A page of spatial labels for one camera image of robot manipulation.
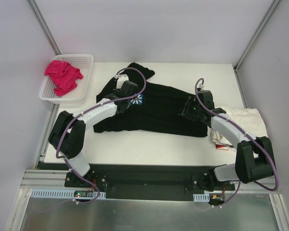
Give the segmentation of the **black t shirt daisy logo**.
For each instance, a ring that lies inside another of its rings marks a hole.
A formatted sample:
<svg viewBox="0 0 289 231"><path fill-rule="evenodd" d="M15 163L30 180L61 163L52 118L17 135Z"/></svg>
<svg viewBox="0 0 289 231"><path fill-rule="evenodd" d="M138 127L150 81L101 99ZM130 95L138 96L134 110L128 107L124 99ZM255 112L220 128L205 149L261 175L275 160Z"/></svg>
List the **black t shirt daisy logo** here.
<svg viewBox="0 0 289 231"><path fill-rule="evenodd" d="M94 125L94 132L144 130L199 138L207 136L207 125L179 114L190 93L147 82L155 72L137 63L129 64L124 74L144 91L131 99L131 105L125 112Z"/></svg>

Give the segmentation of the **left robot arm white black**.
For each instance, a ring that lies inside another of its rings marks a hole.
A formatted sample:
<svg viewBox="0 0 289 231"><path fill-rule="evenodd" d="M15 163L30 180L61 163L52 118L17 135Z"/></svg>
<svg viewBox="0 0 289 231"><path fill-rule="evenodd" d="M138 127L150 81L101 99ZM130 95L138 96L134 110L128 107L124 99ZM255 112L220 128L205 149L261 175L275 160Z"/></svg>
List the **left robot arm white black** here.
<svg viewBox="0 0 289 231"><path fill-rule="evenodd" d="M130 106L139 87L126 80L120 88L105 95L95 106L78 114L62 111L50 132L48 142L57 151L58 158L67 161L69 168L77 173L75 181L81 187L92 182L90 165L84 157L85 133L97 123L123 113Z"/></svg>

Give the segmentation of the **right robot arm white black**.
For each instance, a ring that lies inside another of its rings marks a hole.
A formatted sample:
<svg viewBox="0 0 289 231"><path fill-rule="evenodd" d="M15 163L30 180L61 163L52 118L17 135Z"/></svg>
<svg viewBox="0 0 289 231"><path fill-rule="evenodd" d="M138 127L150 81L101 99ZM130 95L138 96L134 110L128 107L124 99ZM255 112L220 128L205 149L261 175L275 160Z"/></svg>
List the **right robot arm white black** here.
<svg viewBox="0 0 289 231"><path fill-rule="evenodd" d="M221 165L209 170L205 182L213 190L218 190L225 181L254 182L268 191L279 188L279 178L270 139L246 132L234 122L226 111L214 106L209 90L197 89L189 96L180 112L193 122L201 122L221 133L235 148L236 159L231 165Z"/></svg>

